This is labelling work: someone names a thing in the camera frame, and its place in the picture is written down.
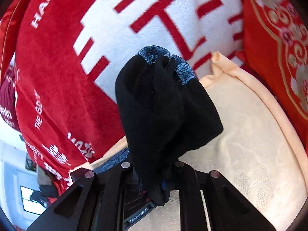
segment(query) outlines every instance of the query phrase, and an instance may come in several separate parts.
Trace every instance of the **blue patterned fabric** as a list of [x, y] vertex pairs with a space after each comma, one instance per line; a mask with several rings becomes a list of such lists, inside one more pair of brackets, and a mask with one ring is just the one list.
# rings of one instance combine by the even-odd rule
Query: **blue patterned fabric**
[[170, 56], [170, 52], [160, 46], [147, 46], [138, 51], [137, 55], [141, 55], [148, 64], [153, 64], [159, 55], [167, 56], [169, 59], [172, 57], [176, 60], [177, 66], [174, 69], [183, 85], [187, 84], [191, 79], [196, 78], [195, 73], [189, 64], [177, 55]]
[[111, 157], [108, 161], [106, 161], [104, 164], [100, 165], [99, 167], [97, 167], [93, 171], [95, 173], [99, 174], [99, 173], [103, 173], [103, 172], [111, 169], [113, 166], [115, 166], [115, 165], [123, 162], [124, 160], [126, 160], [128, 153], [129, 153], [129, 149], [127, 147], [127, 148], [123, 149], [122, 151], [120, 151], [119, 153], [117, 153], [116, 155], [114, 155], [113, 157]]
[[160, 46], [147, 46], [142, 50], [139, 50], [137, 55], [141, 55], [143, 59], [148, 63], [152, 64], [153, 61], [156, 61], [159, 55], [164, 55], [170, 58], [170, 52]]
[[172, 55], [171, 58], [172, 57], [176, 60], [177, 63], [177, 66], [174, 71], [181, 79], [183, 85], [187, 84], [191, 79], [196, 78], [192, 68], [183, 58], [177, 55]]

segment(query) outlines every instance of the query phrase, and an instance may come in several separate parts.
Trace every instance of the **black fabric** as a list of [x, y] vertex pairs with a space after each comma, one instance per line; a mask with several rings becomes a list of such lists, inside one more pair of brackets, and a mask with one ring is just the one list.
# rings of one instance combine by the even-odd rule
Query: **black fabric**
[[38, 202], [43, 207], [45, 207], [44, 203], [48, 203], [49, 202], [47, 197], [43, 196], [40, 191], [36, 191], [36, 190], [33, 191], [33, 193], [31, 194], [30, 201]]
[[43, 196], [50, 198], [58, 198], [59, 194], [55, 185], [40, 185], [39, 189]]
[[155, 202], [169, 196], [163, 179], [172, 162], [223, 131], [219, 115], [196, 78], [182, 85], [174, 58], [158, 56], [149, 65], [140, 55], [118, 75], [115, 92], [122, 125], [137, 175]]

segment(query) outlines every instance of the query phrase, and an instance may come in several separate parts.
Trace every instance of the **red pillow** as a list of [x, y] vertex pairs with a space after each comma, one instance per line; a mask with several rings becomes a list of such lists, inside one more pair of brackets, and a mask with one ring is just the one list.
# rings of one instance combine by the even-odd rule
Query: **red pillow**
[[308, 151], [308, 31], [289, 0], [244, 0], [249, 66], [269, 85]]

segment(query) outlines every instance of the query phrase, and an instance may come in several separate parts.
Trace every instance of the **beige fabric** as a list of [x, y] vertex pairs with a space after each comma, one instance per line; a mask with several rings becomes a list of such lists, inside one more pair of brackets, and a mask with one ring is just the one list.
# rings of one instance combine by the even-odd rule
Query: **beige fabric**
[[53, 185], [54, 175], [49, 171], [45, 171], [40, 166], [36, 166], [37, 183], [38, 185]]
[[126, 140], [126, 136], [124, 136], [122, 139], [120, 139], [115, 145], [112, 146], [111, 149], [109, 149], [107, 151], [106, 154], [104, 154], [104, 156], [98, 160], [96, 160], [95, 162], [92, 162], [91, 164], [86, 162], [78, 167], [75, 167], [74, 169], [70, 170], [70, 173], [83, 167], [86, 169], [90, 169], [93, 170], [97, 167], [99, 167], [100, 165], [102, 165], [104, 162], [106, 162], [109, 158], [113, 157], [115, 154], [119, 153], [120, 151], [122, 151], [123, 149], [127, 148], [127, 140]]
[[[277, 101], [257, 79], [219, 53], [213, 62], [214, 75], [201, 83], [208, 86], [224, 131], [180, 160], [203, 172], [220, 171], [277, 231], [285, 231], [307, 198], [304, 148]], [[178, 193], [172, 192], [164, 207], [129, 230], [180, 230], [178, 202]]]

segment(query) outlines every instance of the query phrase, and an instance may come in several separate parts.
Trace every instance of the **metal screw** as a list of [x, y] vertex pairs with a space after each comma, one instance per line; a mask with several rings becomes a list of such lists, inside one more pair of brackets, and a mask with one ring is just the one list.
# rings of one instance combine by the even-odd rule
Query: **metal screw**
[[95, 175], [95, 173], [93, 171], [88, 171], [88, 172], [86, 172], [85, 177], [86, 178], [92, 178], [94, 175]]
[[130, 166], [131, 166], [131, 164], [127, 161], [121, 164], [122, 168], [129, 168]]
[[218, 178], [220, 176], [220, 173], [216, 170], [211, 171], [211, 176], [213, 178]]
[[176, 167], [184, 167], [184, 162], [176, 161], [176, 162], [174, 163], [174, 165], [175, 165]]

